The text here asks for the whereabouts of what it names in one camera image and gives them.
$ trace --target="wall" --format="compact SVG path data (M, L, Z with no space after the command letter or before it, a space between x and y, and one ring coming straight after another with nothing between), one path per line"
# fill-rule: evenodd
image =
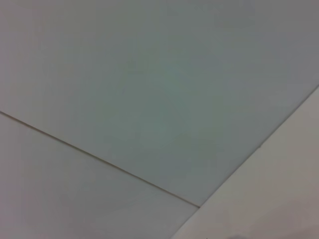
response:
M173 238L318 238L318 106L316 90Z
M316 0L1 0L0 111L201 206L317 85Z
M196 209L0 114L1 239L166 239Z

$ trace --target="white ceiling tile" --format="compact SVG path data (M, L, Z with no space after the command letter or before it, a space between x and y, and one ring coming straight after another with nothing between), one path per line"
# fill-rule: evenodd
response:
M196 207L0 115L0 237L168 239Z
M318 83L314 0L3 0L0 110L198 205Z

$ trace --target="drop ceiling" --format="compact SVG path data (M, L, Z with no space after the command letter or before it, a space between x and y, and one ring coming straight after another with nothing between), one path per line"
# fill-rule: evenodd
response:
M317 8L3 0L0 111L201 206L318 84Z

